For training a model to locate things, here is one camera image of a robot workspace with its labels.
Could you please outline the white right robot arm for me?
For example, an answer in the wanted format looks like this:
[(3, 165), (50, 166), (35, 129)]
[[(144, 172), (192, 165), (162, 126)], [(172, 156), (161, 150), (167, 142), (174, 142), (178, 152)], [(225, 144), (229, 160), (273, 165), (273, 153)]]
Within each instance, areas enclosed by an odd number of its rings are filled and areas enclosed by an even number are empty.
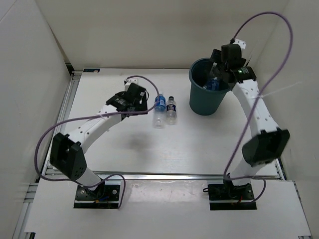
[(210, 60), (213, 63), (209, 75), (231, 88), (239, 101), (251, 132), (251, 139), (242, 147), (242, 159), (232, 171), (224, 172), (221, 188), (217, 189), (218, 200), (252, 199), (248, 191), (250, 180), (266, 165), (283, 153), (290, 133), (280, 129), (271, 117), (258, 87), (253, 69), (245, 66), (242, 49), (238, 44), (223, 45), (214, 49)]

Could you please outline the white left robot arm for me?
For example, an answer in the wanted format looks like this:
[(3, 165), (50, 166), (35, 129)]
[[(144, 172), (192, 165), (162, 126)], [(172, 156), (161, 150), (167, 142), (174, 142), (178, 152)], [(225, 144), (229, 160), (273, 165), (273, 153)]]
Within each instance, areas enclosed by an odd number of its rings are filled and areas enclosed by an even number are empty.
[(147, 90), (138, 84), (127, 83), (125, 90), (108, 99), (98, 111), (97, 118), (87, 120), (82, 126), (54, 136), (50, 163), (71, 181), (86, 187), (86, 193), (98, 200), (105, 194), (104, 183), (87, 166), (85, 153), (88, 148), (111, 127), (120, 123), (129, 112), (144, 112), (147, 106)]

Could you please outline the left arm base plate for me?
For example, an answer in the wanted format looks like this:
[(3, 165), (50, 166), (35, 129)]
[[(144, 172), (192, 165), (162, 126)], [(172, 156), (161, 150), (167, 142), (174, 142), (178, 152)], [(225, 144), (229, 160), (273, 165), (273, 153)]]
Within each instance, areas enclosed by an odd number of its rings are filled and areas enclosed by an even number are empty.
[(120, 180), (111, 180), (104, 183), (99, 193), (89, 192), (77, 186), (73, 208), (75, 209), (118, 209), (120, 205)]

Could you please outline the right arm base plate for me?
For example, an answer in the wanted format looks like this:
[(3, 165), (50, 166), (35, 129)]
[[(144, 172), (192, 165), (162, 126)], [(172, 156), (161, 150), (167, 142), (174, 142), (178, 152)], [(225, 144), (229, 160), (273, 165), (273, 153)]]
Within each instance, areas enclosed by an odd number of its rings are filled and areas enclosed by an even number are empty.
[(203, 193), (208, 193), (211, 211), (256, 210), (251, 184), (244, 186), (226, 186), (208, 184)]

